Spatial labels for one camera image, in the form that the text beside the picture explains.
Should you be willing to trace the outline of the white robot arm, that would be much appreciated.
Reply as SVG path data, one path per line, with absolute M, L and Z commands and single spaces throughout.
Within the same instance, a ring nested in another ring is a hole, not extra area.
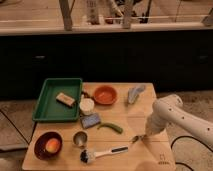
M 159 134 L 168 122 L 172 122 L 213 147 L 213 123 L 184 111 L 182 106 L 183 101 L 176 94 L 156 99 L 146 121 L 145 134 Z

